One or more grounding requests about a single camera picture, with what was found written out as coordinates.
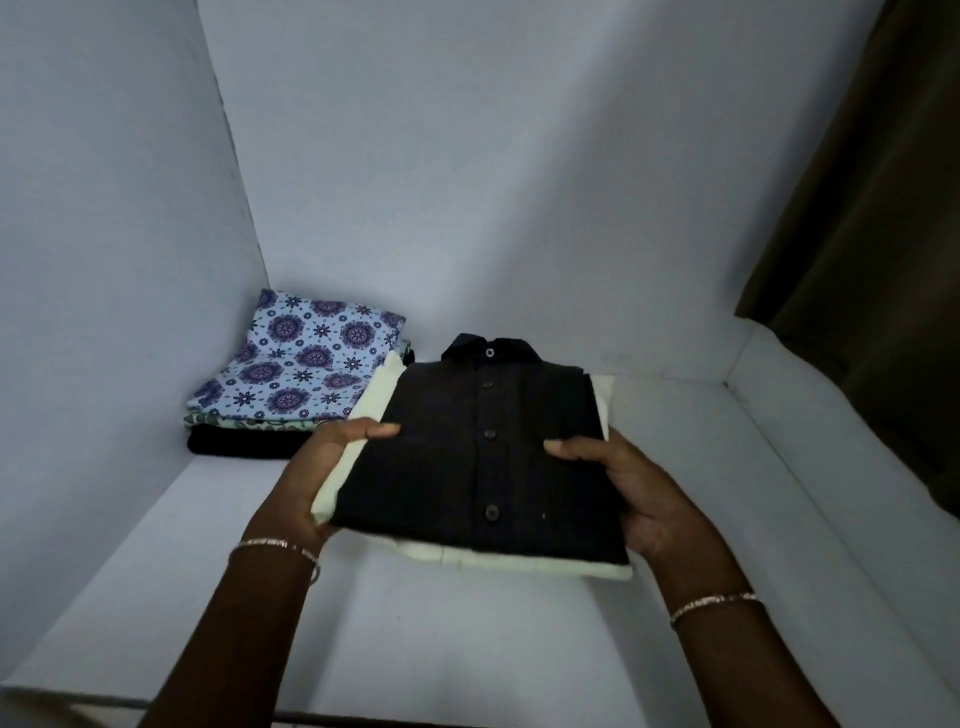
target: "person's right hand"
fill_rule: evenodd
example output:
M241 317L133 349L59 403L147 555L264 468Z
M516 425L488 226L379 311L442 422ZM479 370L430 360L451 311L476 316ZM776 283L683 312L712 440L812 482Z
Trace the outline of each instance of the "person's right hand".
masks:
M563 460L591 460L607 468L607 476L629 505L623 517L624 542L648 561L712 529L667 471L612 427L609 442L574 437L547 440L543 448Z

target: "person's left hand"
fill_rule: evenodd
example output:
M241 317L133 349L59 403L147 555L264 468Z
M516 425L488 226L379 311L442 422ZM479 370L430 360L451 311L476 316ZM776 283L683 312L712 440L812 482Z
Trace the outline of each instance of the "person's left hand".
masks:
M320 553L336 529L317 524L310 508L320 486L340 462L347 443L393 437L398 432L400 425L381 424L369 417L321 425L283 469L274 489L253 514L244 540L283 539Z

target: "patterned fabric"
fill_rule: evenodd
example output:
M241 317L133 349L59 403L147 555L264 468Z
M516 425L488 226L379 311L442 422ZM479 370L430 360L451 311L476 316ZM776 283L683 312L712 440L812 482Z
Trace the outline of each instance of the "patterned fabric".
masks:
M317 428L312 420L238 420L206 412L187 412L183 424L187 429L196 425L213 425L223 429L256 429L267 432L310 432Z
M187 411L267 423L345 418L406 319L358 303L311 301L264 288L247 341Z

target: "bracelet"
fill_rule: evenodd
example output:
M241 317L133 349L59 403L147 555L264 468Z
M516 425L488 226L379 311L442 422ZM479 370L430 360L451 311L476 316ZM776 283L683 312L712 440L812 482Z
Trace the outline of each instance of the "bracelet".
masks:
M762 604L760 598L753 592L745 592L741 595L716 595L716 596L704 596L701 599L694 599L689 604L685 604L672 615L670 615L670 626L674 629L677 628L677 622L683 615L689 614L695 609L700 609L701 607L709 607L713 604L728 604L732 601L755 601Z
M317 579L320 578L320 557L316 554L311 553L301 546L296 546L291 544L289 541L284 541L283 539L248 539L247 541L241 541L239 544L233 547L233 551L230 552L232 555L235 551L238 551L241 548L247 548L248 546L279 546L280 548L289 548L292 551L296 551L301 554L313 564L313 576L310 577L310 586L312 587L317 583Z

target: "brown curtain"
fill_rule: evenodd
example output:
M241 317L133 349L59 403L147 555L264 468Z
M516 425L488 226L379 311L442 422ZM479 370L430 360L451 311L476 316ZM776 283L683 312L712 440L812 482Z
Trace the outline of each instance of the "brown curtain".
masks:
M884 6L736 313L960 516L960 0Z

